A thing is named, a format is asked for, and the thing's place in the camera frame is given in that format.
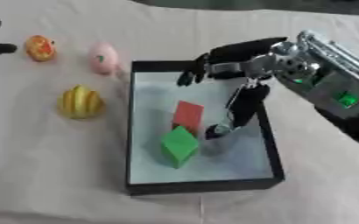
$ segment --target tray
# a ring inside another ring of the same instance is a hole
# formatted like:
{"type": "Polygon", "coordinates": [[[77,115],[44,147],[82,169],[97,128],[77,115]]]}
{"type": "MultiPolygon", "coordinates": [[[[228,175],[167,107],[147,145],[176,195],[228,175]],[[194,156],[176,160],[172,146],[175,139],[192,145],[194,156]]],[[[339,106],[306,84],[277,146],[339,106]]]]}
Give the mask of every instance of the tray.
{"type": "Polygon", "coordinates": [[[224,106],[241,83],[205,80],[177,87],[190,61],[132,63],[126,189],[131,195],[267,189],[285,179],[264,105],[246,127],[226,137],[203,139],[205,128],[226,115],[224,106]],[[161,153],[179,101],[203,105],[200,147],[175,169],[161,153]]]}

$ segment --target white tablecloth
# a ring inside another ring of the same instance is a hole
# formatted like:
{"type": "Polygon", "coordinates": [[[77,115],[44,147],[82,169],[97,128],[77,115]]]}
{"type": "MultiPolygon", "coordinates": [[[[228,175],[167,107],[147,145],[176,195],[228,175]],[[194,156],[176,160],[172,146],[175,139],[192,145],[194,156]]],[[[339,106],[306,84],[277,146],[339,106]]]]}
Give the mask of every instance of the white tablecloth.
{"type": "Polygon", "coordinates": [[[85,59],[94,42],[106,40],[129,71],[132,60],[190,60],[215,46],[294,38],[303,29],[359,54],[359,17],[164,9],[128,0],[0,0],[0,18],[0,42],[20,46],[0,57],[0,223],[359,224],[359,144],[276,82],[266,105],[286,182],[260,192],[127,196],[129,77],[93,74],[85,59]],[[34,34],[55,40],[55,61],[39,64],[25,55],[22,44],[34,34]],[[78,122],[57,114],[56,98],[79,83],[100,91],[104,116],[78,122]]]}

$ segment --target toy peach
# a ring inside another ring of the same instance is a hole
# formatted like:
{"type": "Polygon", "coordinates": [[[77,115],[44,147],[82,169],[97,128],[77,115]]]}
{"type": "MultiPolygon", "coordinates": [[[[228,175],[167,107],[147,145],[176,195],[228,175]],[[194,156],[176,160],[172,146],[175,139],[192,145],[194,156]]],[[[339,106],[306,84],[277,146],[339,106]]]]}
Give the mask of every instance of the toy peach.
{"type": "Polygon", "coordinates": [[[110,74],[118,66],[118,54],[108,43],[95,44],[88,53],[88,60],[98,74],[110,74]]]}
{"type": "Polygon", "coordinates": [[[47,61],[54,58],[56,51],[54,42],[40,35],[35,35],[25,41],[25,50],[33,60],[47,61]]]}

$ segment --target toy food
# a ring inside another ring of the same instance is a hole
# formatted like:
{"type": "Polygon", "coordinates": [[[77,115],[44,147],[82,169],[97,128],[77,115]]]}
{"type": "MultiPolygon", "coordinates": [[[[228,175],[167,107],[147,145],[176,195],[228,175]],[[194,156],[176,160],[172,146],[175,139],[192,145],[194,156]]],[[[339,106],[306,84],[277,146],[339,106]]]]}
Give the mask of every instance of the toy food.
{"type": "Polygon", "coordinates": [[[196,137],[203,110],[204,107],[201,105],[179,101],[174,118],[172,119],[172,128],[175,129],[178,126],[183,126],[196,137]]]}
{"type": "Polygon", "coordinates": [[[196,153],[198,146],[197,139],[182,126],[178,126],[162,139],[162,153],[177,169],[196,153]]]}
{"type": "Polygon", "coordinates": [[[88,53],[89,64],[99,74],[110,74],[118,65],[118,54],[108,43],[94,45],[88,53]]]}
{"type": "Polygon", "coordinates": [[[33,60],[51,60],[55,54],[54,42],[40,35],[35,35],[25,41],[25,50],[33,60]]]}
{"type": "Polygon", "coordinates": [[[60,113],[72,119],[98,116],[104,109],[104,102],[99,94],[82,85],[67,90],[57,104],[60,113]]]}

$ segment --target red cube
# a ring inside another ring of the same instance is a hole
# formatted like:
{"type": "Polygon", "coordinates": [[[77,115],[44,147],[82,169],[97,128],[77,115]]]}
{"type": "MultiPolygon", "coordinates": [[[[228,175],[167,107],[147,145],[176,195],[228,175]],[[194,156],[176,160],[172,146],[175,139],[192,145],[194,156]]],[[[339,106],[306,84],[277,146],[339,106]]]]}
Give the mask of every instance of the red cube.
{"type": "Polygon", "coordinates": [[[174,119],[172,120],[172,128],[175,129],[178,126],[182,126],[196,137],[203,109],[204,107],[201,105],[179,101],[174,119]]]}

